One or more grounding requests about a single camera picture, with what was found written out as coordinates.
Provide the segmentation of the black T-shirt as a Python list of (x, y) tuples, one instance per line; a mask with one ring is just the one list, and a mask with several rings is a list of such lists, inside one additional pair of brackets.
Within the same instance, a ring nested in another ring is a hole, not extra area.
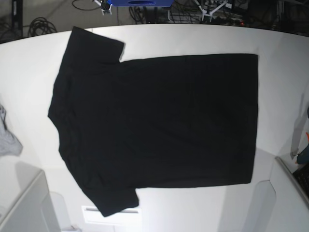
[(258, 124), (258, 55), (120, 61), (124, 43), (73, 28), (48, 117), (59, 153), (105, 217), (140, 188), (248, 184)]

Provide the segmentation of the white chair base legs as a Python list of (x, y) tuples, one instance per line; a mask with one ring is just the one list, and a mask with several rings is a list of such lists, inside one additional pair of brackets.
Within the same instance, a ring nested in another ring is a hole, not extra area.
[(215, 16), (214, 14), (223, 9), (227, 4), (229, 4), (228, 0), (194, 0), (195, 5), (198, 7), (200, 11), (199, 20), (200, 22), (204, 22), (205, 18), (208, 18), (209, 22), (211, 22)]

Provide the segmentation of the blue box at top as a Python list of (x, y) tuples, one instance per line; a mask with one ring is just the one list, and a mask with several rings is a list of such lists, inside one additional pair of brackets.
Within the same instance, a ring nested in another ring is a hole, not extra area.
[(170, 7), (174, 0), (109, 0), (108, 3), (116, 7), (129, 6), (160, 6)]

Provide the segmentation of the white slotted panel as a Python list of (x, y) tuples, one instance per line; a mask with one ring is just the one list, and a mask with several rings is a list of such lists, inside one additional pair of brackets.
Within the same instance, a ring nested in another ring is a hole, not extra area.
[(85, 223), (115, 226), (141, 226), (142, 215), (139, 208), (128, 208), (111, 216), (103, 216), (94, 206), (82, 206)]

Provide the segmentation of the grey cloth at left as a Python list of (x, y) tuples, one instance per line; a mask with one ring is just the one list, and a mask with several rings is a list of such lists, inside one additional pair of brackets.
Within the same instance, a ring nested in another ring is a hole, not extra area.
[(7, 129), (5, 117), (6, 110), (0, 105), (0, 155), (20, 156), (23, 146), (17, 137)]

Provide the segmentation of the orange teal object right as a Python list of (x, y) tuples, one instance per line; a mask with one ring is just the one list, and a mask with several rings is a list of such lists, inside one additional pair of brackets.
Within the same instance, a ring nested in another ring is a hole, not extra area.
[(306, 164), (309, 162), (309, 145), (307, 145), (304, 150), (298, 153), (296, 158), (297, 164)]

